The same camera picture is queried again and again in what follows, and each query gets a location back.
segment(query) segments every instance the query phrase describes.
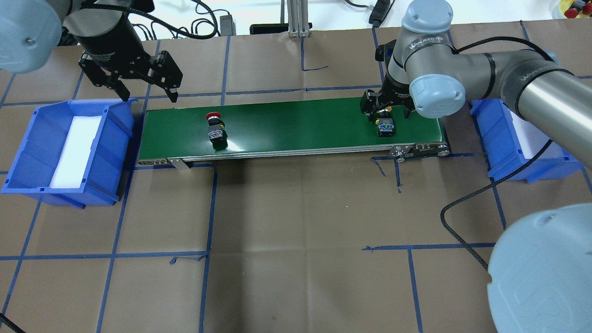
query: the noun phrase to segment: metal bracket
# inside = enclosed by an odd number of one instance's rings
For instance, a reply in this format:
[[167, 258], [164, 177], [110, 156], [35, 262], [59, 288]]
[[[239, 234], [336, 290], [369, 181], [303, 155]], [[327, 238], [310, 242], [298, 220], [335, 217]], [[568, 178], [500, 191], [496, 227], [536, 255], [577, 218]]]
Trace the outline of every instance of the metal bracket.
[[287, 0], [288, 36], [309, 37], [308, 0]]
[[183, 162], [181, 158], [168, 158], [169, 162], [178, 170], [187, 170], [189, 169], [189, 165]]
[[397, 162], [405, 162], [408, 159], [424, 158], [430, 156], [444, 157], [450, 154], [450, 149], [445, 143], [432, 144], [408, 144], [397, 145], [390, 152]]

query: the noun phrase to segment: electrical component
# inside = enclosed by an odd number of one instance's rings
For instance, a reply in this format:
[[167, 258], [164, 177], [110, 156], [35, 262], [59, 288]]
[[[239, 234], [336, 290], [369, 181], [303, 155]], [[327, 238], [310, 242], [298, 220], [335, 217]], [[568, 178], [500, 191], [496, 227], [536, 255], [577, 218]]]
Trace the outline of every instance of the electrical component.
[[220, 35], [236, 36], [236, 26], [232, 20], [232, 15], [229, 14], [220, 17]]
[[376, 5], [372, 9], [372, 13], [370, 13], [370, 18], [368, 19], [368, 23], [372, 24], [373, 28], [378, 28], [387, 18], [388, 12], [391, 10], [392, 4], [395, 3], [395, 0], [377, 0]]

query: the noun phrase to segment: black power adapter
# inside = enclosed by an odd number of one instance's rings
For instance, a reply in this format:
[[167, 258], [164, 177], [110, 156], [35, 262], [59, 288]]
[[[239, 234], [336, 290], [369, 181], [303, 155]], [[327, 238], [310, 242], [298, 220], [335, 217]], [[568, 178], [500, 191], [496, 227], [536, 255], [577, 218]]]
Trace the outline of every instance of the black power adapter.
[[372, 13], [370, 13], [368, 23], [372, 24], [374, 28], [380, 27], [382, 22], [386, 19], [394, 2], [395, 0], [392, 0], [392, 3], [391, 0], [377, 0]]

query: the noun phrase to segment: blue tape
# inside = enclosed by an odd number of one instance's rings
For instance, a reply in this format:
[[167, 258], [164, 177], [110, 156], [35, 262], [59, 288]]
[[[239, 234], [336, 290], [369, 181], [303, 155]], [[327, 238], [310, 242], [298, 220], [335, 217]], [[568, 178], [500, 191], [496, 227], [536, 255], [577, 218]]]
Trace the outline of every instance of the blue tape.
[[415, 267], [413, 265], [413, 254], [411, 249], [407, 250], [409, 260], [409, 275], [411, 276], [411, 289], [413, 290], [413, 303], [415, 304], [415, 317], [417, 319], [417, 331], [423, 333], [422, 313], [419, 308], [419, 295], [417, 294], [417, 281], [415, 279]]
[[352, 85], [349, 87], [320, 87], [320, 88], [304, 88], [305, 91], [324, 91], [324, 90], [349, 90], [349, 89], [368, 89], [380, 88], [382, 85]]
[[35, 207], [35, 212], [33, 213], [33, 218], [31, 219], [31, 225], [29, 226], [29, 230], [27, 231], [27, 237], [25, 238], [25, 242], [22, 245], [21, 255], [19, 256], [17, 267], [14, 270], [14, 274], [12, 275], [12, 281], [10, 282], [10, 287], [8, 288], [8, 293], [6, 295], [6, 299], [4, 300], [4, 305], [2, 307], [2, 313], [6, 313], [8, 309], [8, 304], [10, 303], [10, 298], [12, 297], [12, 292], [14, 291], [14, 286], [17, 283], [18, 273], [21, 271], [21, 265], [23, 258], [25, 257], [25, 253], [27, 252], [27, 247], [29, 246], [29, 241], [31, 240], [31, 234], [33, 234], [33, 228], [35, 227], [35, 222], [37, 221], [37, 215], [39, 214], [39, 208], [41, 207], [41, 201], [37, 201], [37, 206]]
[[582, 173], [584, 174], [584, 179], [586, 180], [586, 183], [588, 184], [588, 188], [590, 189], [590, 193], [592, 193], [592, 182], [590, 182], [590, 177], [588, 176], [588, 171], [586, 171], [586, 168], [582, 168]]
[[[208, 228], [208, 244], [206, 249], [208, 253], [212, 249], [212, 235], [214, 231], [214, 213], [216, 205], [216, 192], [218, 190], [218, 172], [214, 169], [214, 179], [212, 180], [212, 197], [210, 201], [210, 226]], [[205, 258], [204, 279], [201, 286], [201, 307], [200, 307], [200, 333], [204, 332], [205, 320], [205, 297], [208, 289], [208, 275], [210, 274], [210, 256]]]
[[372, 158], [371, 158], [372, 162], [373, 162], [374, 164], [378, 165], [378, 170], [380, 171], [380, 173], [381, 173], [383, 176], [385, 176], [385, 177], [386, 177], [387, 175], [385, 175], [385, 174], [384, 174], [384, 171], [382, 170], [382, 167], [380, 166], [380, 163], [378, 163], [378, 161], [383, 161], [383, 160], [385, 160], [385, 159], [394, 159], [394, 158], [393, 158], [393, 157], [389, 157], [389, 156], [375, 156], [375, 157], [372, 157]]
[[450, 34], [450, 30], [448, 30], [446, 32], [446, 34], [448, 35], [448, 40], [450, 41], [450, 45], [452, 45], [452, 47], [454, 47], [454, 41], [452, 40], [452, 35]]
[[399, 176], [399, 162], [396, 159], [393, 160], [395, 162], [395, 176], [397, 177], [397, 190], [401, 193], [401, 176]]
[[[156, 43], [156, 51], [155, 56], [158, 55], [160, 52], [160, 40]], [[142, 107], [142, 114], [140, 117], [140, 124], [138, 124], [138, 131], [139, 135], [137, 137], [141, 137], [142, 133], [142, 124], [144, 123], [144, 117], [146, 116], [146, 108], [148, 107], [148, 96], [150, 96], [150, 88], [152, 85], [148, 85], [146, 88], [146, 95], [144, 95], [144, 106]], [[140, 140], [138, 140], [135, 148], [134, 154], [134, 161], [137, 161], [138, 154], [140, 152]], [[134, 170], [130, 170], [129, 176], [127, 178], [126, 184], [126, 191], [123, 195], [123, 201], [121, 203], [121, 212], [119, 214], [119, 221], [117, 222], [117, 230], [115, 231], [115, 239], [113, 241], [113, 248], [111, 249], [111, 260], [109, 260], [109, 269], [107, 270], [107, 280], [105, 281], [105, 289], [103, 290], [103, 298], [101, 300], [101, 310], [99, 311], [99, 319], [96, 324], [96, 333], [101, 332], [101, 327], [103, 325], [103, 317], [105, 315], [105, 305], [107, 304], [107, 296], [109, 295], [109, 286], [111, 285], [111, 276], [113, 274], [113, 265], [115, 263], [115, 256], [117, 253], [117, 245], [119, 244], [119, 236], [121, 234], [121, 225], [123, 224], [123, 216], [126, 212], [127, 206], [127, 199], [130, 194], [130, 187], [131, 187], [131, 180], [134, 177]]]
[[199, 257], [173, 257], [169, 261], [169, 265], [174, 265], [177, 262], [177, 259], [184, 259], [184, 260], [191, 260], [191, 261], [201, 261], [203, 258], [207, 257], [208, 254], [200, 255]]
[[[473, 248], [492, 248], [496, 243], [472, 243]], [[381, 245], [381, 246], [366, 246], [362, 251], [395, 251], [395, 250], [411, 250], [411, 249], [460, 249], [464, 248], [460, 243], [454, 244], [415, 244], [415, 245]]]
[[105, 281], [105, 289], [103, 290], [103, 298], [101, 299], [101, 310], [99, 312], [99, 319], [96, 325], [96, 333], [101, 332], [103, 325], [103, 316], [105, 315], [105, 305], [107, 304], [107, 296], [109, 295], [109, 286], [111, 285], [111, 276], [113, 274], [113, 264], [115, 263], [115, 254], [117, 253], [117, 245], [119, 244], [119, 236], [121, 235], [121, 225], [123, 224], [123, 216], [126, 212], [127, 199], [130, 194], [131, 180], [134, 177], [134, 171], [130, 171], [127, 178], [126, 191], [123, 195], [123, 202], [121, 203], [121, 212], [119, 214], [119, 221], [117, 222], [117, 230], [115, 231], [115, 239], [113, 241], [113, 248], [111, 249], [111, 260], [109, 260], [109, 269], [107, 270], [107, 280]]
[[227, 92], [226, 95], [273, 94], [273, 93], [276, 93], [276, 92], [293, 92], [293, 91], [301, 91], [301, 90], [304, 90], [304, 88], [275, 89], [275, 90], [233, 91], [233, 92]]
[[220, 105], [224, 105], [224, 96], [226, 95], [226, 79], [228, 77], [228, 58], [230, 54], [230, 36], [226, 39], [226, 54], [224, 55], [224, 73], [222, 75], [222, 97]]
[[[374, 47], [378, 49], [378, 38], [376, 37], [376, 29], [372, 28], [372, 38], [374, 39]], [[382, 68], [382, 61], [378, 62], [378, 69], [380, 70], [380, 82], [384, 81], [384, 69]]]
[[78, 83], [76, 84], [76, 89], [74, 89], [74, 95], [72, 95], [73, 100], [75, 100], [76, 96], [78, 96], [78, 91], [80, 90], [80, 84], [82, 83], [83, 77], [84, 77], [84, 72], [80, 71], [80, 77], [78, 78]]
[[527, 41], [530, 41], [530, 38], [528, 38], [528, 31], [526, 31], [526, 27], [524, 26], [524, 22], [522, 20], [520, 20], [520, 26], [522, 27], [522, 33], [524, 34], [524, 39], [526, 39]]
[[14, 78], [16, 77], [16, 74], [12, 74], [12, 76], [10, 77], [10, 81], [8, 81], [8, 85], [6, 86], [6, 90], [4, 91], [4, 95], [2, 95], [2, 99], [0, 100], [0, 107], [2, 107], [4, 105], [4, 102], [6, 101], [6, 97], [8, 96], [8, 92], [10, 91], [10, 88], [12, 87], [12, 83], [14, 82]]
[[303, 72], [317, 71], [319, 69], [328, 68], [329, 66], [323, 66], [319, 68], [304, 69], [304, 37], [300, 37], [300, 67]]
[[[492, 184], [495, 182], [491, 177], [490, 181]], [[501, 200], [500, 195], [497, 192], [497, 186], [494, 186], [492, 189], [493, 196], [496, 198], [497, 211], [500, 213], [501, 227], [504, 228], [504, 230], [506, 230], [506, 215], [504, 214], [504, 209], [501, 207]]]
[[0, 261], [9, 260], [68, 260], [68, 259], [108, 259], [108, 258], [160, 258], [176, 257], [183, 258], [188, 256], [205, 256], [207, 251], [174, 251], [174, 252], [139, 252], [139, 253], [99, 253], [99, 254], [41, 254], [41, 255], [7, 255], [0, 257]]
[[204, 320], [205, 320], [205, 297], [206, 290], [208, 289], [208, 275], [210, 275], [210, 256], [205, 258], [204, 266], [204, 281], [201, 283], [201, 305], [200, 305], [200, 325], [199, 332], [204, 333]]

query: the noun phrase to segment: light blue joint cover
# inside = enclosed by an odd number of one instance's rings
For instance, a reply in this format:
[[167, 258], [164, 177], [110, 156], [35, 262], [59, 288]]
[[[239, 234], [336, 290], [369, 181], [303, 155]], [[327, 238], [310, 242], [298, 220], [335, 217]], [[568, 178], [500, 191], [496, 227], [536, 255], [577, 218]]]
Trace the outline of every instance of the light blue joint cover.
[[417, 113], [425, 118], [449, 116], [465, 105], [465, 87], [448, 75], [422, 75], [411, 82], [409, 93]]
[[450, 29], [452, 7], [444, 0], [414, 0], [401, 25], [418, 34], [439, 34]]
[[528, 215], [496, 243], [487, 286], [499, 333], [591, 332], [592, 203]]
[[0, 0], [0, 68], [41, 68], [62, 36], [62, 22], [45, 0]]

